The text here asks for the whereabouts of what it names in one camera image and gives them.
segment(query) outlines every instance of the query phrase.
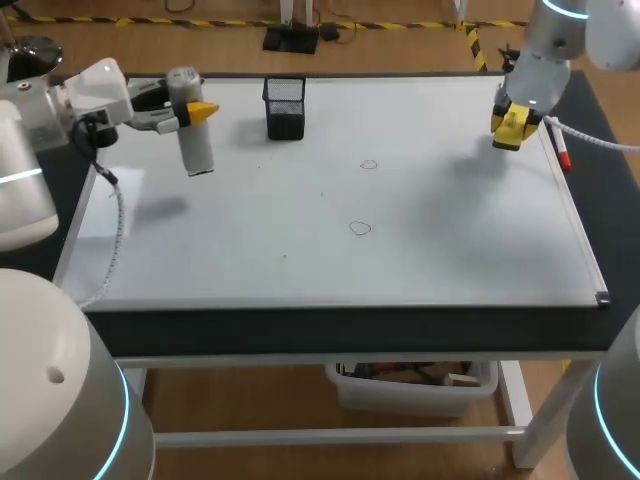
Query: floor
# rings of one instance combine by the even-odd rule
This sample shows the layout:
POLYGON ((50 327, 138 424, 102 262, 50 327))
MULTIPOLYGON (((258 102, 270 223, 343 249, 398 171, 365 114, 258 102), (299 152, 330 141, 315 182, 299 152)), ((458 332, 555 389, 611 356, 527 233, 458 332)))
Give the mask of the floor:
MULTIPOLYGON (((181 2, 172 0, 173 8, 181 2)), ((316 0, 323 20, 332 2, 361 21, 452 20, 450 0, 316 0)), ((532 0, 469 0, 469 20, 526 20, 532 0)), ((163 17, 162 0, 24 0, 33 15, 163 17)), ((299 18, 300 5, 296 6, 299 18)), ((278 0, 198 0, 190 19, 278 20, 278 0)), ((126 72, 166 72, 177 64, 201 72, 424 72, 472 71, 464 35, 445 29, 359 31, 348 45, 321 43, 315 56, 263 52, 264 30, 130 25, 18 25, 17 35, 48 35, 65 48, 60 70, 74 73, 112 56, 126 72)), ((498 47, 522 43, 520 28, 485 28, 480 42, 490 70, 498 47)), ((640 75, 584 69, 621 142, 640 142, 633 115, 640 111, 640 75)), ((628 157, 640 174, 640 158, 628 157)), ((523 362, 537 408, 561 373, 559 362, 523 362)), ((340 409, 321 367, 225 368, 150 372, 145 405, 157 431, 433 425, 420 418, 350 413, 340 409)), ((476 405, 460 423, 501 420, 500 400, 476 405)), ((518 472, 502 445, 286 447, 162 451, 156 480, 189 478, 520 479, 568 478, 557 445, 533 472, 518 472)))

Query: ink mark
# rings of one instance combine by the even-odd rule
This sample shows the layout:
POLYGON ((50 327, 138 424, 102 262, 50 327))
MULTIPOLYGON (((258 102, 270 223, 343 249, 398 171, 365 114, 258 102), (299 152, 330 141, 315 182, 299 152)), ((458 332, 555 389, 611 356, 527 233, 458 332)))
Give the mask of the ink mark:
POLYGON ((376 168, 378 168, 378 162, 376 162, 375 160, 365 160, 360 164, 360 168, 363 168, 365 170, 375 170, 376 168))
POLYGON ((361 237, 362 235, 366 235, 371 231, 371 225, 364 222, 351 222, 349 224, 349 228, 358 237, 361 237))

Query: white cable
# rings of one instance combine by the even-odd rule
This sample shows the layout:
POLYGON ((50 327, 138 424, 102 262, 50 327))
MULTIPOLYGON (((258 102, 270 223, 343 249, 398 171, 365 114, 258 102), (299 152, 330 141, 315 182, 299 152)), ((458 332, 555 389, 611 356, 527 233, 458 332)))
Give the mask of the white cable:
POLYGON ((113 275, 116 271, 116 267, 118 266, 120 248, 122 247, 122 237, 124 236, 124 197, 122 196, 120 185, 118 185, 117 183, 113 185, 113 191, 116 194, 116 200, 118 201, 118 229, 116 230, 116 242, 113 246, 113 255, 111 256, 111 262, 109 263, 109 268, 107 270, 107 274, 104 277, 104 281, 102 282, 102 286, 89 298, 82 302, 78 302, 78 306, 82 310, 93 305, 105 296, 107 290, 109 289, 109 284, 111 283, 113 275))
POLYGON ((621 145, 619 143, 606 142, 604 140, 600 140, 599 138, 592 137, 591 135, 587 135, 586 133, 579 132, 575 128, 571 128, 564 123, 560 123, 560 121, 556 120, 553 117, 545 116, 544 121, 550 125, 558 127, 560 130, 569 135, 573 135, 580 140, 593 143, 594 145, 598 145, 599 147, 609 148, 611 150, 617 150, 619 152, 640 153, 640 145, 621 145))

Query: marker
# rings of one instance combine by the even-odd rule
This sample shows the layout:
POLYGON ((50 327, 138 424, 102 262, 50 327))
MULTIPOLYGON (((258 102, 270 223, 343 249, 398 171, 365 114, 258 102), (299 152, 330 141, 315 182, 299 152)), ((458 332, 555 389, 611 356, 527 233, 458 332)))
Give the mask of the marker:
MULTIPOLYGON (((558 121, 558 117, 553 117, 553 120, 558 121)), ((565 173, 571 171, 571 158, 569 158, 569 152, 567 151, 567 145, 564 143, 564 135, 555 125, 551 124, 551 133, 553 139, 556 141, 556 147, 558 148, 558 160, 560 161, 560 168, 565 173)))

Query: black mat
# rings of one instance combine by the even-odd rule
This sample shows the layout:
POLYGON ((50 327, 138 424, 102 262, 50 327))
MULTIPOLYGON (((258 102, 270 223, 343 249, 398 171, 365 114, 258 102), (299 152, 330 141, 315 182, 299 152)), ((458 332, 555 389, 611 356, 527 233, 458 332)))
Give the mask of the black mat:
MULTIPOLYGON (((424 76, 446 76, 426 74, 424 76)), ((582 72, 554 112, 614 141, 582 72)), ((321 352, 604 351, 640 304, 640 192, 622 154, 566 139, 568 184, 611 295, 606 309, 322 308, 92 313, 114 356, 321 352)), ((52 278, 86 163, 72 150, 41 159, 61 218, 54 237, 0 256, 0 266, 52 278)))

